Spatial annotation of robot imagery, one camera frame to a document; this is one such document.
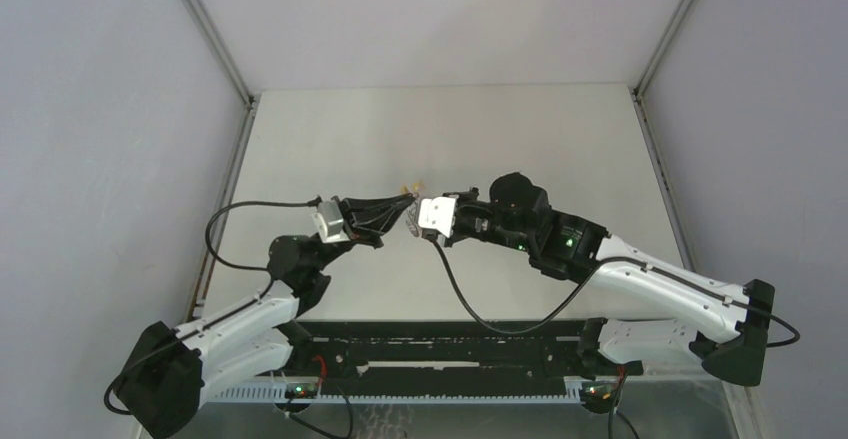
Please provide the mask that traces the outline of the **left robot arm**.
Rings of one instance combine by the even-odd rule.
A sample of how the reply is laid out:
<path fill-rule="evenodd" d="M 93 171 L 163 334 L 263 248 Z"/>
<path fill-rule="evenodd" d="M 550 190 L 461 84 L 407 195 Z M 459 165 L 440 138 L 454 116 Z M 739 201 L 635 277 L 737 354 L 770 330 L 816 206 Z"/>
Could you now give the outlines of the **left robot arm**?
<path fill-rule="evenodd" d="M 325 268 L 356 246 L 374 249 L 416 201 L 413 193 L 381 199 L 305 202 L 316 231 L 281 235 L 260 267 L 261 289 L 204 318 L 170 327 L 158 321 L 143 330 L 121 371 L 103 393 L 111 413 L 131 416 L 153 438 L 183 429 L 220 392 L 266 371 L 290 376 L 311 366 L 311 347 L 288 338 L 294 324 L 322 299 L 331 278 Z"/>

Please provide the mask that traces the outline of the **large keyring with yellow grip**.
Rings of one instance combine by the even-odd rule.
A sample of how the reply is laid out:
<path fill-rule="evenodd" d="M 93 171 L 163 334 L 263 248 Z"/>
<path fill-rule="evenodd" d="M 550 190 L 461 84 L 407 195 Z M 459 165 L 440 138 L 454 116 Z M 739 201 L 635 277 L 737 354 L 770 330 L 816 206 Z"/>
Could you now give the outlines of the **large keyring with yellow grip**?
<path fill-rule="evenodd" d="M 415 182 L 411 185 L 404 185 L 401 189 L 401 192 L 404 194 L 409 194 L 413 197 L 413 202 L 406 209 L 406 219 L 405 223 L 409 232 L 415 238 L 421 237 L 421 228 L 418 225 L 418 213 L 421 201 L 421 195 L 425 190 L 425 186 L 422 182 Z"/>

